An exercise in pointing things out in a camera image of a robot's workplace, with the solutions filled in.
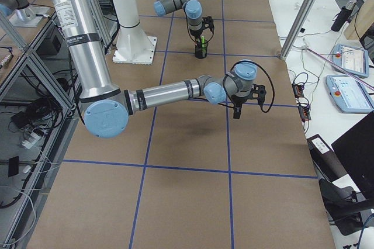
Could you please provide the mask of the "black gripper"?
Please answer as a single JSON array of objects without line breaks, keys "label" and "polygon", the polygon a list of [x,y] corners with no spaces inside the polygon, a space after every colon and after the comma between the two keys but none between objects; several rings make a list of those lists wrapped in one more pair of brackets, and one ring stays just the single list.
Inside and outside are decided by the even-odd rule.
[{"label": "black gripper", "polygon": [[233,119],[239,119],[241,116],[242,105],[246,103],[249,99],[249,96],[237,96],[232,95],[230,97],[231,102],[233,103]]},{"label": "black gripper", "polygon": [[203,29],[198,29],[198,30],[188,29],[188,31],[189,31],[189,35],[191,39],[195,42],[195,47],[201,48],[202,44],[200,41],[200,37],[202,36]]}]

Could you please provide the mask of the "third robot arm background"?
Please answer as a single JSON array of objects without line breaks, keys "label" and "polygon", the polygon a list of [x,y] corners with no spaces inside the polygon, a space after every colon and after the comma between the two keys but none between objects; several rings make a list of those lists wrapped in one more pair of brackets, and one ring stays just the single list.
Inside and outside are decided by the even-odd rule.
[{"label": "third robot arm background", "polygon": [[49,7],[33,6],[28,0],[1,0],[1,12],[11,16],[9,21],[14,27],[37,27],[49,10]]}]

